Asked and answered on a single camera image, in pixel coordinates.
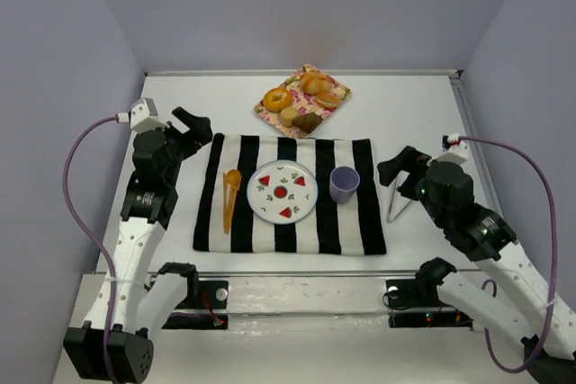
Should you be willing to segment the metal tongs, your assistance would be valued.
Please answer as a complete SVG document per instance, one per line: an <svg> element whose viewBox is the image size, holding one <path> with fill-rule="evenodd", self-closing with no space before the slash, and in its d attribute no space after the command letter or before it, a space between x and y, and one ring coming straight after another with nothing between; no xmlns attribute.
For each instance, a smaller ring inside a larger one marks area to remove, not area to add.
<svg viewBox="0 0 576 384"><path fill-rule="evenodd" d="M409 175L404 172L399 173L391 185L391 195L386 212L386 221L388 223L392 223L395 219L397 219L400 214L403 213L412 203L411 200L403 197L398 191L398 188L405 183L405 181L408 179L408 176Z"/></svg>

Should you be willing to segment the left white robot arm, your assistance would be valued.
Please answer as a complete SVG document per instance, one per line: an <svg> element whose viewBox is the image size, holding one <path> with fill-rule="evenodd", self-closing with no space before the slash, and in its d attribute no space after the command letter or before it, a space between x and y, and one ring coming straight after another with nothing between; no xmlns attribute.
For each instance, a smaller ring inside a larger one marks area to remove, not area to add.
<svg viewBox="0 0 576 384"><path fill-rule="evenodd" d="M182 163L212 141L211 122L182 107L172 114L187 130L163 122L155 110L139 101L92 125L127 123L135 132L132 163L113 251L87 227L76 209L69 211L96 244L107 273L82 325L69 327L63 348L83 380L141 383L150 373L154 339L176 306L199 293L196 267L165 263L151 286L149 266L174 213L176 183Z"/></svg>

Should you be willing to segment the brown chocolate bread slice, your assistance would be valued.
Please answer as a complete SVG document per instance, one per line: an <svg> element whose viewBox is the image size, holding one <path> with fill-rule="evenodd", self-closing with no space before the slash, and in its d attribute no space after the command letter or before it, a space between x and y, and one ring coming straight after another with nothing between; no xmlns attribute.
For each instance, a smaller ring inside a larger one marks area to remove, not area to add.
<svg viewBox="0 0 576 384"><path fill-rule="evenodd" d="M320 115L310 112L292 120L292 126L306 134L311 134L322 122L323 118Z"/></svg>

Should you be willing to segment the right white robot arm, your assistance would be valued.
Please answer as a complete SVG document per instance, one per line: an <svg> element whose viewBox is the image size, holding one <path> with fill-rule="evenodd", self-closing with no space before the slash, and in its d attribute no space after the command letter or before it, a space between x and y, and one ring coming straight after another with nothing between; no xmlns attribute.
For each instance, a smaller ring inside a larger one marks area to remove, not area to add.
<svg viewBox="0 0 576 384"><path fill-rule="evenodd" d="M544 277L536 269L505 219L477 203L473 179L462 168L468 157L461 141L437 157L405 147L378 164L379 181L390 186L407 173L396 188L400 196L419 202L449 244L510 302L476 287L442 258L422 264L415 282L518 350L523 363L516 373L527 371L538 383L573 383L575 312L558 295L556 276Z"/></svg>

